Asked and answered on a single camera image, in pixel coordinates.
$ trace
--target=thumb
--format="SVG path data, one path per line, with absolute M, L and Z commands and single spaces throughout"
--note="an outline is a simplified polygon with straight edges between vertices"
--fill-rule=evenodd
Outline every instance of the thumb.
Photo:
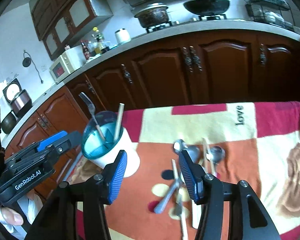
M 13 226 L 21 226 L 23 224 L 22 216 L 11 208 L 2 207 L 1 214 L 4 220 Z

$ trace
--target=hanging cord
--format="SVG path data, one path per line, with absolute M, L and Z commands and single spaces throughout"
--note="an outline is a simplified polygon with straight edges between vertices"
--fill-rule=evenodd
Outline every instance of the hanging cord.
M 43 84 L 43 80 L 42 80 L 42 78 L 41 78 L 41 76 L 40 76 L 40 73 L 39 73 L 39 70 L 37 69 L 37 66 L 36 66 L 35 63 L 33 62 L 33 60 L 32 60 L 32 58 L 31 58 L 30 54 L 29 54 L 28 52 L 26 52 L 25 50 L 23 51 L 23 58 L 26 58 L 26 57 L 25 57 L 25 53 L 28 54 L 28 56 L 29 56 L 31 62 L 33 63 L 33 65 L 34 65 L 34 67 L 35 67 L 35 70 L 36 70 L 37 73 L 38 73 L 38 76 L 39 76 L 39 78 L 40 78 L 41 84 Z

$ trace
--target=black dot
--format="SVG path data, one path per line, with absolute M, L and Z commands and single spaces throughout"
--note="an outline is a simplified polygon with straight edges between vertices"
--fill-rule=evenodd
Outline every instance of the black dot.
M 161 172 L 161 177 L 166 180 L 174 179 L 173 170 L 164 170 Z

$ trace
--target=gray countertop edge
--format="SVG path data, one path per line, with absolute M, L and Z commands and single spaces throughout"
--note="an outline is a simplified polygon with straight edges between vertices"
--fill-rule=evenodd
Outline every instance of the gray countertop edge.
M 249 22 L 242 20 L 216 20 L 216 21 L 198 21 L 192 22 L 188 24 L 176 25 L 170 28 L 166 28 L 157 32 L 149 33 L 146 35 L 141 35 L 139 37 L 133 38 L 131 41 L 118 46 L 107 53 L 101 55 L 98 58 L 93 59 L 92 61 L 85 64 L 83 67 L 79 68 L 71 75 L 67 76 L 62 82 L 57 85 L 52 86 L 48 91 L 45 92 L 42 96 L 40 96 L 34 103 L 32 108 L 22 117 L 17 125 L 13 128 L 10 134 L 6 135 L 1 144 L 2 147 L 6 148 L 10 141 L 13 139 L 15 134 L 21 128 L 21 126 L 28 120 L 28 118 L 55 92 L 57 92 L 61 87 L 67 84 L 69 81 L 73 80 L 75 77 L 79 76 L 83 72 L 92 68 L 93 66 L 113 57 L 117 54 L 120 54 L 124 51 L 132 49 L 134 47 L 143 45 L 145 43 L 156 41 L 162 38 L 167 38 L 179 34 L 191 33 L 191 32 L 199 32 L 199 31 L 207 31 L 207 30 L 220 30 L 220 29 L 238 29 L 238 30 L 253 30 L 253 31 L 262 31 L 268 33 L 274 33 L 278 35 L 282 35 L 296 41 L 300 41 L 300 35 L 284 28 L 280 28 L 273 25 L 257 23 L 257 22 Z

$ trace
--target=blue gripper pad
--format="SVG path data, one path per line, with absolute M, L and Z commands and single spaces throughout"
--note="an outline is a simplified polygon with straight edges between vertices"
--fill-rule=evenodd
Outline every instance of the blue gripper pad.
M 124 150 L 120 150 L 118 156 L 114 160 L 114 163 L 110 164 L 112 165 L 111 167 L 112 171 L 110 171 L 108 175 L 113 174 L 112 178 L 110 178 L 110 183 L 109 183 L 108 201 L 110 204 L 117 198 L 119 194 L 122 179 L 127 167 L 127 161 L 128 161 L 127 153 Z
M 203 168 L 199 164 L 194 164 L 187 152 L 187 150 L 181 151 L 179 154 L 179 166 L 185 180 L 185 184 L 189 193 L 189 196 L 195 203 L 203 197 L 204 188 L 202 176 L 205 176 Z
M 56 140 L 59 140 L 63 136 L 66 136 L 67 134 L 68 133 L 66 131 L 61 131 L 61 132 L 58 132 L 58 133 L 50 136 L 49 138 L 47 138 L 45 140 L 42 140 L 40 142 L 39 146 L 37 147 L 37 151 L 40 152 L 40 151 L 44 150 L 45 147 L 47 147 L 48 145 L 52 144 Z

